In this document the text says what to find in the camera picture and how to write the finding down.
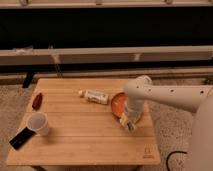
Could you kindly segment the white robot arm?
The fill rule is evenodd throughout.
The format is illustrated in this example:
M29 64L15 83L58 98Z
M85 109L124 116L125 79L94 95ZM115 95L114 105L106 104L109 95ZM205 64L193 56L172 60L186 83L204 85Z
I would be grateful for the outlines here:
M143 111L142 102L151 100L194 113L192 136L185 161L185 171L213 171L213 86L154 85L143 75L128 81L123 87L127 100L121 125L129 130Z

